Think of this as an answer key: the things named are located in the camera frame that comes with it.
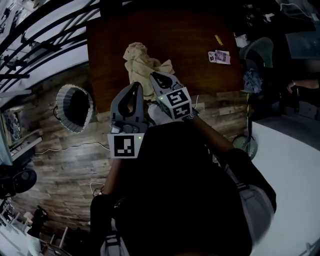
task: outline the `hand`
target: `hand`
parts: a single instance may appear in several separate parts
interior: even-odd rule
[[[286,89],[289,91],[289,93],[292,94],[292,90],[291,87],[294,87],[296,85],[296,83],[292,80],[291,83],[288,84],[288,86],[286,87]]]

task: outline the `brown tabletop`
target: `brown tabletop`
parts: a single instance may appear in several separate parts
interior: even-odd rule
[[[87,26],[90,80],[98,112],[129,85],[123,55],[141,42],[151,58],[170,59],[190,95],[243,89],[236,41],[223,16],[203,11],[151,10],[95,19]],[[223,45],[215,38],[218,35]],[[208,52],[229,51],[231,64],[210,63]]]

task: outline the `basket handle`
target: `basket handle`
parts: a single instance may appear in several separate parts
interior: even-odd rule
[[[58,114],[56,114],[56,110],[58,109],[58,106],[55,106],[54,107],[54,109],[53,109],[53,115],[54,115],[54,117],[56,118],[56,119],[58,119],[59,121],[61,121],[61,118],[59,118],[57,115]]]

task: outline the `wristwatch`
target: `wristwatch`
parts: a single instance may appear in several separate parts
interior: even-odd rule
[[[191,122],[195,117],[199,116],[199,112],[192,108],[192,113],[183,117],[182,120],[186,123]]]

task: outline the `beige cloth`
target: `beige cloth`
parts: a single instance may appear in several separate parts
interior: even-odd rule
[[[153,71],[174,74],[175,71],[170,59],[161,64],[156,58],[150,58],[147,50],[147,47],[140,42],[129,44],[123,55],[127,61],[124,66],[128,70],[130,84],[139,82],[143,88],[143,98],[155,101],[156,93],[150,80],[150,74]]]

